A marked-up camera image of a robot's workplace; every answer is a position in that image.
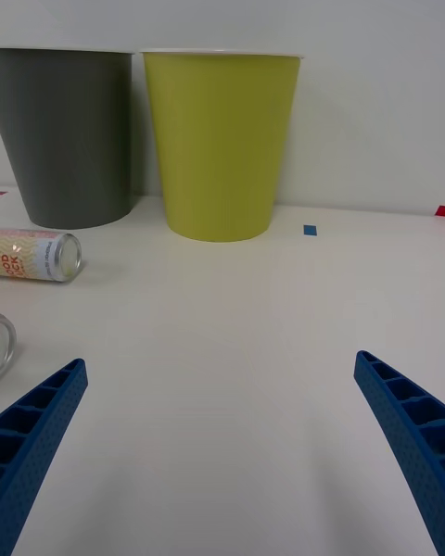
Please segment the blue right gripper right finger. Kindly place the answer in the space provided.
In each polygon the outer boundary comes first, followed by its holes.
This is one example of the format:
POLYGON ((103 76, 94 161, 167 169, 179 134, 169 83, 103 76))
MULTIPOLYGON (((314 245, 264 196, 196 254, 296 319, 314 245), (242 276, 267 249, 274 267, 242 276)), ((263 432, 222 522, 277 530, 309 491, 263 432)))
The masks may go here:
POLYGON ((367 351, 354 379, 377 419, 439 555, 445 554, 444 404, 367 351))

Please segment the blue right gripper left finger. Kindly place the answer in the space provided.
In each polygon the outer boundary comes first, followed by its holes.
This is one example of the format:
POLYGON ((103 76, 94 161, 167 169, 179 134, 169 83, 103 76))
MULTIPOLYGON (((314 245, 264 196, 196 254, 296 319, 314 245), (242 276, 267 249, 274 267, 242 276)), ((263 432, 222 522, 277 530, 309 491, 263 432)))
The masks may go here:
POLYGON ((13 552, 87 386, 85 362, 76 359, 1 413, 1 555, 13 552))

